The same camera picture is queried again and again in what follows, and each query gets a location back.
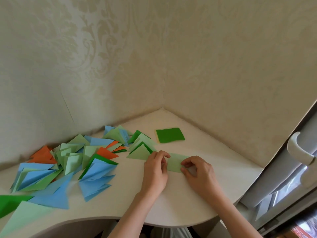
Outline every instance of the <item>floral wallpaper pattern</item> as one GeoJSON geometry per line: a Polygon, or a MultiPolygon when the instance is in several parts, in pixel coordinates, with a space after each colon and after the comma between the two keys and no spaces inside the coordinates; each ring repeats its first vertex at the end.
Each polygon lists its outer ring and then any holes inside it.
{"type": "Polygon", "coordinates": [[[35,113],[52,126],[66,120],[46,142],[165,107],[264,167],[316,100],[316,7],[0,0],[1,65],[9,79],[50,89],[20,98],[47,99],[35,113]]]}

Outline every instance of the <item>hand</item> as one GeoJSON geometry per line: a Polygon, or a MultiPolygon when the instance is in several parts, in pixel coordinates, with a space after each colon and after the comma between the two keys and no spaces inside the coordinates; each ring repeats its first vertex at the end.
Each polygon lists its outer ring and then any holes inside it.
{"type": "Polygon", "coordinates": [[[207,163],[199,156],[191,156],[184,159],[181,162],[181,165],[186,168],[196,165],[196,177],[184,167],[181,168],[181,171],[185,175],[191,188],[204,200],[207,202],[217,202],[219,199],[223,198],[224,194],[216,180],[216,175],[211,164],[207,163]]]}
{"type": "Polygon", "coordinates": [[[144,163],[144,175],[140,193],[150,195],[155,199],[164,190],[167,183],[167,162],[169,153],[165,151],[153,152],[144,163]]]}

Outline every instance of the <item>desk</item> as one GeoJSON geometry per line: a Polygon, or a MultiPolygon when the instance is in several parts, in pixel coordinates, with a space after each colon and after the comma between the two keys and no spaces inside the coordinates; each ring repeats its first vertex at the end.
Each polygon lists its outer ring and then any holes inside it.
{"type": "MultiPolygon", "coordinates": [[[[137,129],[156,140],[155,129],[179,127],[185,141],[158,144],[157,150],[188,156],[198,155],[214,167],[216,177],[225,194],[234,203],[256,180],[263,168],[245,159],[221,142],[174,114],[160,109],[122,124],[131,132],[137,129]]],[[[93,137],[102,137],[99,132],[93,137]]],[[[127,159],[128,152],[118,153],[113,159],[119,165],[116,176],[109,182],[112,186],[85,202],[74,175],[69,185],[69,210],[56,209],[36,222],[11,233],[7,237],[30,237],[58,225],[90,219],[119,219],[127,210],[135,194],[140,190],[143,178],[143,160],[127,159]]],[[[8,194],[18,166],[0,172],[0,194],[8,194]]],[[[165,190],[156,200],[145,223],[160,227],[188,227],[216,216],[216,213],[187,184],[182,173],[168,171],[165,190]]],[[[0,230],[11,214],[0,219],[0,230]]]]}

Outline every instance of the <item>forearm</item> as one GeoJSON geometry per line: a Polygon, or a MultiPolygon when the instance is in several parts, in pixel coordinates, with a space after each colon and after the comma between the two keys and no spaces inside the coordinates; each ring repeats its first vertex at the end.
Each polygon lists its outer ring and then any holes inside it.
{"type": "Polygon", "coordinates": [[[130,207],[122,216],[108,238],[139,237],[145,218],[154,202],[154,197],[137,193],[130,207]]]}
{"type": "Polygon", "coordinates": [[[232,238],[262,238],[227,197],[216,200],[208,200],[208,203],[220,216],[232,238]]]}

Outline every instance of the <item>white curved handle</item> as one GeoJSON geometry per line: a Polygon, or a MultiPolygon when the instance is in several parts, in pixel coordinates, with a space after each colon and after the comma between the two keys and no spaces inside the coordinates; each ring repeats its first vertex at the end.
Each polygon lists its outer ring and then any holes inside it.
{"type": "Polygon", "coordinates": [[[297,136],[300,134],[300,132],[294,133],[291,138],[287,142],[287,151],[290,153],[291,156],[293,156],[296,160],[301,162],[305,165],[310,165],[312,161],[314,160],[314,156],[310,153],[303,150],[299,145],[297,144],[297,136]]]}

